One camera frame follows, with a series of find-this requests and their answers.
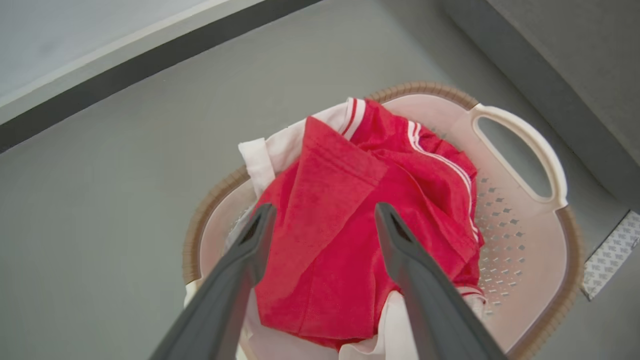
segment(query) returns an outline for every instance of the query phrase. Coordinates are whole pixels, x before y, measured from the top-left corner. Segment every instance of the white handle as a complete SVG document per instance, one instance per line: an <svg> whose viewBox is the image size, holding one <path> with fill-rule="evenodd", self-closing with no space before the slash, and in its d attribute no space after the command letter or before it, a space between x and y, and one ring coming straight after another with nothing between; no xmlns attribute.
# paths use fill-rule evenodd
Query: white handle
<svg viewBox="0 0 640 360"><path fill-rule="evenodd" d="M502 162L507 171L511 173L511 175L520 183L520 185L522 185L533 199L538 202L548 203L552 205L554 209L563 208L567 205L567 185L564 170L558 160L556 152L537 130L516 115L502 109L494 108L493 106L483 106L482 104L478 104L471 109L471 116L472 125L476 134L480 136L488 146L489 150L496 155L498 159L500 159L500 162ZM547 173L547 177L549 178L549 182L551 184L551 197L541 197L534 192L520 177L518 172L516 172L516 170L498 152L498 150L496 150L482 130L480 130L478 122L481 117L489 118L508 128L518 135L533 150L540 160L540 163L542 163L542 166Z"/></svg>

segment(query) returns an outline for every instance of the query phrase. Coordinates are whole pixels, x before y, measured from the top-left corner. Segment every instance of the plastic basket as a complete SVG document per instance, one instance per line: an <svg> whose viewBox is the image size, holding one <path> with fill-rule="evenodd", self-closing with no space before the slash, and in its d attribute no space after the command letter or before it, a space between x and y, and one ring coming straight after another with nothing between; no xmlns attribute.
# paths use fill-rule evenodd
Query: plastic basket
<svg viewBox="0 0 640 360"><path fill-rule="evenodd" d="M582 242L555 152L524 120L448 86L407 83L369 98L445 137L476 165L476 223L486 241L479 284L488 298L483 322L510 358L531 358L573 306L582 282ZM481 117L502 124L531 147L547 172L549 198L531 190L489 142L478 126ZM215 266L227 234L255 200L249 175L240 168L202 201L184 243L188 298ZM242 336L240 344L251 353Z"/></svg>

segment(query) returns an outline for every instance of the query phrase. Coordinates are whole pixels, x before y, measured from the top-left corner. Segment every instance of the basket rim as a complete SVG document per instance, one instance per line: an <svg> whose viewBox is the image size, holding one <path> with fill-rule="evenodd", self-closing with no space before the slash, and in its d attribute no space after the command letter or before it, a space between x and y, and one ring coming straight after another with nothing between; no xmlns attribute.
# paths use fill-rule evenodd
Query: basket rim
<svg viewBox="0 0 640 360"><path fill-rule="evenodd" d="M479 103L469 94L456 88L425 81L414 81L392 86L377 91L367 96L366 99L384 103L411 94L439 96L456 103L467 111ZM220 181L198 205L189 222L182 250L182 277L185 284L199 281L202 277L200 273L200 242L209 217L229 194L248 180L250 180L250 176L246 171L246 167L242 166ZM582 264L584 245L575 221L575 215L570 206L566 206L557 210L556 216L563 229L567 245L566 272L554 298L525 334L508 351L508 356L511 359L529 360L540 350L573 307L579 287L582 284L584 276L584 265Z"/></svg>

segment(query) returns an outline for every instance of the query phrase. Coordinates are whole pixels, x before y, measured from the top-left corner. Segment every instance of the floor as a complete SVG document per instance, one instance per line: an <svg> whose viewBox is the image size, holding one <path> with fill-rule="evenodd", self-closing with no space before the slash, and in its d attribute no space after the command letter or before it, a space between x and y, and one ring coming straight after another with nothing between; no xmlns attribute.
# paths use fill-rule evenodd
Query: floor
<svg viewBox="0 0 640 360"><path fill-rule="evenodd" d="M14 359L143 359L182 307L193 210L236 144L405 81L441 81L530 122L558 153L592 251L613 199L435 0L324 0L141 81L0 155L0 348ZM485 127L534 189L521 143ZM639 254L537 359L640 352Z"/></svg>

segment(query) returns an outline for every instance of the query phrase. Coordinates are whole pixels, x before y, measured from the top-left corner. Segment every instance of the red fabric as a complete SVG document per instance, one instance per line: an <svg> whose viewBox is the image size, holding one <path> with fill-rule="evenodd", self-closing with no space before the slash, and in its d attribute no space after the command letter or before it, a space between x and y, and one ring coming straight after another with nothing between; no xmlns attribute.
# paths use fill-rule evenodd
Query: red fabric
<svg viewBox="0 0 640 360"><path fill-rule="evenodd" d="M463 153L375 102L367 101L351 141L309 117L299 160L258 203L278 209L256 287L262 324L336 349L376 334L388 293L399 290L378 243L381 201L395 207L452 282L477 285L483 240L470 220L475 176Z"/></svg>

